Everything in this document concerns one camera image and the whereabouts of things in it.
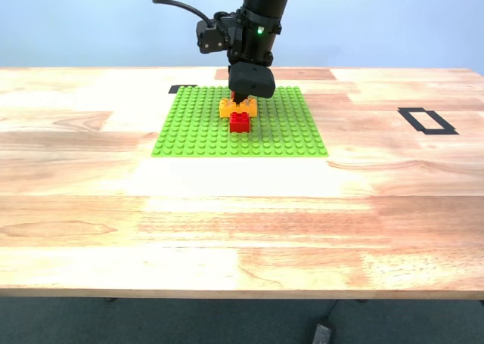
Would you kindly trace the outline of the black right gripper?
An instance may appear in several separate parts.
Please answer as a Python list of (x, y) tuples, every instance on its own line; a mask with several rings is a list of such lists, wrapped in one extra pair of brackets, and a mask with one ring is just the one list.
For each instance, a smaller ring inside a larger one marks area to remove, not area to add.
[(275, 37), (281, 33), (281, 10), (262, 6), (242, 6), (235, 13), (234, 35), (228, 49), (228, 87), (231, 99), (240, 104), (249, 96), (271, 98), (275, 78), (268, 68)]

